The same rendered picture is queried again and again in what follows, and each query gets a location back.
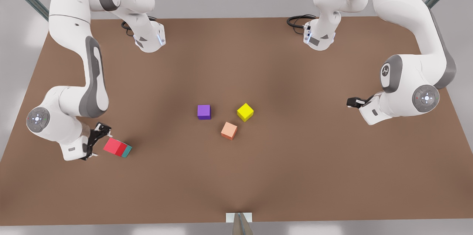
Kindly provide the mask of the yellow wooden cube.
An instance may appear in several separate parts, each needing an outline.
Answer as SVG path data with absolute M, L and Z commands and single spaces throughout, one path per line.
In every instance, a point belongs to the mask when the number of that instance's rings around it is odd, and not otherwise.
M 254 110 L 247 104 L 243 104 L 238 110 L 237 114 L 240 119 L 242 119 L 243 122 L 247 122 L 250 117 L 253 116 Z

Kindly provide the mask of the orange wooden cube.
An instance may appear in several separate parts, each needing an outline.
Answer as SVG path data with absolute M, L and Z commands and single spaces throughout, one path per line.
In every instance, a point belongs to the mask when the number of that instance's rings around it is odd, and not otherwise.
M 233 140 L 237 130 L 238 127 L 236 125 L 226 122 L 220 134 L 226 139 Z

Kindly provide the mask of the pale frame post foot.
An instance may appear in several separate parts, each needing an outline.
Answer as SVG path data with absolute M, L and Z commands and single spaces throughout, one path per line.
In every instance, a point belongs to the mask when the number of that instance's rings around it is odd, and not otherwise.
M 227 223 L 233 223 L 234 222 L 234 218 L 235 218 L 235 215 L 238 215 L 238 213 L 235 213 L 235 212 L 231 212 L 231 213 L 226 213 L 226 222 Z M 244 216 L 246 218 L 246 221 L 248 223 L 251 223 L 253 222 L 253 213 L 251 212 L 243 212 L 243 213 L 240 213 L 241 216 Z

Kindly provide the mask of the red wooden cube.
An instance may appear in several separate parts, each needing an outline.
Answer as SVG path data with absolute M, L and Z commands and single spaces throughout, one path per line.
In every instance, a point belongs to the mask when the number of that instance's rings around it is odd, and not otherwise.
M 125 144 L 124 142 L 118 141 L 110 137 L 107 143 L 105 144 L 103 150 L 121 157 L 126 146 L 127 144 Z

